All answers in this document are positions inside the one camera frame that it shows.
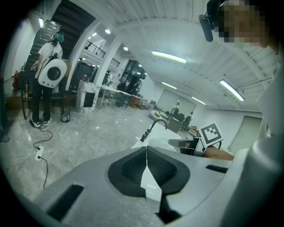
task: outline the electrical outlet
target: electrical outlet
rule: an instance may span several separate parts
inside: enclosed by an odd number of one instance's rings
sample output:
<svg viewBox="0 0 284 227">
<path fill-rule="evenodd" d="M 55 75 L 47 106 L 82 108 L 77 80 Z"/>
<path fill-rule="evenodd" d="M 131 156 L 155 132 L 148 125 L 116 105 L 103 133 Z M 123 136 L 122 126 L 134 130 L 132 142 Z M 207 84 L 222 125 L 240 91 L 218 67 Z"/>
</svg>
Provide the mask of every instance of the electrical outlet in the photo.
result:
<svg viewBox="0 0 284 227">
<path fill-rule="evenodd" d="M 40 161 L 41 158 L 38 158 L 38 156 L 40 156 L 40 157 L 43 156 L 43 153 L 44 153 L 44 151 L 45 151 L 45 147 L 42 146 L 42 145 L 38 145 L 38 146 L 36 146 L 36 147 L 38 147 L 40 150 L 37 150 L 37 152 L 36 152 L 36 154 L 35 154 L 35 160 Z"/>
</svg>

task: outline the white ceiling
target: white ceiling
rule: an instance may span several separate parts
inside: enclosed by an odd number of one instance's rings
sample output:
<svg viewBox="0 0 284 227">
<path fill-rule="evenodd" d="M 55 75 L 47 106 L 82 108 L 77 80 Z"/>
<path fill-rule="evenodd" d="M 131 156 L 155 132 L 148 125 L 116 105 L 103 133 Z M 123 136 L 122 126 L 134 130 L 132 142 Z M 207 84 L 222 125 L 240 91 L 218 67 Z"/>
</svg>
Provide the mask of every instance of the white ceiling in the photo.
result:
<svg viewBox="0 0 284 227">
<path fill-rule="evenodd" d="M 268 48 L 222 43 L 218 34 L 208 43 L 198 22 L 207 0 L 71 1 L 120 37 L 152 80 L 173 85 L 189 100 L 195 96 L 209 108 L 258 110 L 255 101 L 269 80 L 240 88 L 244 102 L 219 82 L 225 79 L 238 88 L 270 78 L 275 55 Z M 153 56 L 152 50 L 185 58 L 187 63 Z"/>
</svg>

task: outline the doorway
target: doorway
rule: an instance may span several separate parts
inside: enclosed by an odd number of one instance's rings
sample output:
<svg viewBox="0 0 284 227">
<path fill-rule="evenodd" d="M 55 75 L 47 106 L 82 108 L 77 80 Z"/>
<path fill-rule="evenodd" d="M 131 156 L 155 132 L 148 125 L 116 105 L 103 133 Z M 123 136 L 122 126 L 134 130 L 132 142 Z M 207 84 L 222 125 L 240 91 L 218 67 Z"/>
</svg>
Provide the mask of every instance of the doorway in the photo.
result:
<svg viewBox="0 0 284 227">
<path fill-rule="evenodd" d="M 260 125 L 260 118 L 245 116 L 241 128 L 232 142 L 229 151 L 235 155 L 239 150 L 250 148 L 258 136 Z"/>
</svg>

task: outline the fluorescent light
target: fluorescent light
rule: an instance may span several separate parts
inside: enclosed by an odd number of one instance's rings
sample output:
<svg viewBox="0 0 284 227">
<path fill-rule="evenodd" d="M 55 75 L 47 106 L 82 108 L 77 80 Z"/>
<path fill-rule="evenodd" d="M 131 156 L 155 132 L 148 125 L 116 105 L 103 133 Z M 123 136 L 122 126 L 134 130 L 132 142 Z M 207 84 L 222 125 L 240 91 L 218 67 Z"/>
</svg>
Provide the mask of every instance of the fluorescent light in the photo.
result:
<svg viewBox="0 0 284 227">
<path fill-rule="evenodd" d="M 166 86 L 169 86 L 169 87 L 171 87 L 171 88 L 174 88 L 175 90 L 177 89 L 176 87 L 171 86 L 170 84 L 167 84 L 167 83 L 165 83 L 165 82 L 162 82 L 162 84 L 163 84 L 163 85 L 166 85 Z"/>
<path fill-rule="evenodd" d="M 206 103 L 204 103 L 203 101 L 200 101 L 199 99 L 197 99 L 197 98 L 195 98 L 195 97 L 193 97 L 193 96 L 192 96 L 191 98 L 195 99 L 196 101 L 201 102 L 203 105 L 206 105 Z"/>
<path fill-rule="evenodd" d="M 39 25 L 40 25 L 40 27 L 43 27 L 43 25 L 44 25 L 42 18 L 39 18 Z"/>
<path fill-rule="evenodd" d="M 182 58 L 177 57 L 177 56 L 173 56 L 173 55 L 169 55 L 169 54 L 165 54 L 165 53 L 161 53 L 161 52 L 156 52 L 156 51 L 152 51 L 152 54 L 155 55 L 155 56 L 171 59 L 171 60 L 178 61 L 178 62 L 181 62 L 181 63 L 186 63 L 185 59 L 182 59 Z"/>
<path fill-rule="evenodd" d="M 240 101 L 244 101 L 244 97 L 240 95 L 231 85 L 229 85 L 225 80 L 221 80 L 220 84 L 223 85 L 225 88 L 227 88 L 230 92 L 233 93 Z"/>
</svg>

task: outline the floor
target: floor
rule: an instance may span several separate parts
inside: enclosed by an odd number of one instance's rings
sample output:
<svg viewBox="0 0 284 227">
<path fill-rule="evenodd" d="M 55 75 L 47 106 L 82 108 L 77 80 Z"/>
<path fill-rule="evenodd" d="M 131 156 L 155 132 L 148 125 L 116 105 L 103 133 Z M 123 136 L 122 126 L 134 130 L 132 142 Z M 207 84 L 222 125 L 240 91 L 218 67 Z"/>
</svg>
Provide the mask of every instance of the floor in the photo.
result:
<svg viewBox="0 0 284 227">
<path fill-rule="evenodd" d="M 48 161 L 46 186 L 87 160 L 130 149 L 153 123 L 148 113 L 148 110 L 109 106 L 100 113 L 98 108 L 88 114 L 71 110 L 70 122 L 63 123 L 59 109 L 55 108 L 51 114 L 53 121 L 46 128 L 53 138 L 40 143 L 46 148 L 43 157 Z M 0 164 L 5 168 L 15 159 L 32 154 L 4 172 L 16 192 L 33 200 L 43 190 L 46 176 L 46 163 L 35 160 L 37 150 L 32 149 L 33 143 L 51 135 L 32 128 L 22 112 L 8 115 L 14 123 L 8 133 L 10 141 L 0 145 Z"/>
</svg>

